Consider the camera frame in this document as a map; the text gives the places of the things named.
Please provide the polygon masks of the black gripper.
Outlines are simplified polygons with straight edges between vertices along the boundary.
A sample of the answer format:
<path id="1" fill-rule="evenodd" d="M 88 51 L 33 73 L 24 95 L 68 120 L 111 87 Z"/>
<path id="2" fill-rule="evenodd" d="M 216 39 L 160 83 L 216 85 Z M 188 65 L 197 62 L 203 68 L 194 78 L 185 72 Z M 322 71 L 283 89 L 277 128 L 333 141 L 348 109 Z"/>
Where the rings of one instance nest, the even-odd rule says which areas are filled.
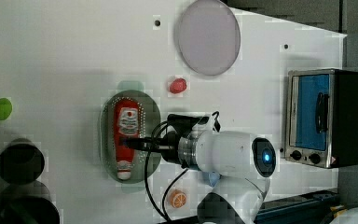
<path id="1" fill-rule="evenodd" d="M 173 130 L 167 132 L 160 142 L 162 158 L 171 163 L 195 163 L 195 143 L 198 134 L 193 128 L 196 125 L 207 124 L 209 118 L 170 114 L 167 121 Z M 150 137 L 120 137 L 119 144 L 138 151 L 159 152 L 159 145 Z"/>

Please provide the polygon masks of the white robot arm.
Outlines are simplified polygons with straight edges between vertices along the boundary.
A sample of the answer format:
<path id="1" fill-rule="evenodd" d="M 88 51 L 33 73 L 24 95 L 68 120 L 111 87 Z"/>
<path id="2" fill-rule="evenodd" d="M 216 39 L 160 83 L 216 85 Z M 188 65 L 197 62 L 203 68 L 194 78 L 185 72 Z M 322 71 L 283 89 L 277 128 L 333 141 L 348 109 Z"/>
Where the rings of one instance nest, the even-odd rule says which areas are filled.
<path id="1" fill-rule="evenodd" d="M 208 121 L 170 114 L 147 137 L 119 136 L 115 143 L 158 153 L 184 169 L 219 175 L 198 204 L 199 224 L 255 224 L 276 166 L 274 147 L 268 139 L 249 133 L 195 128 Z"/>

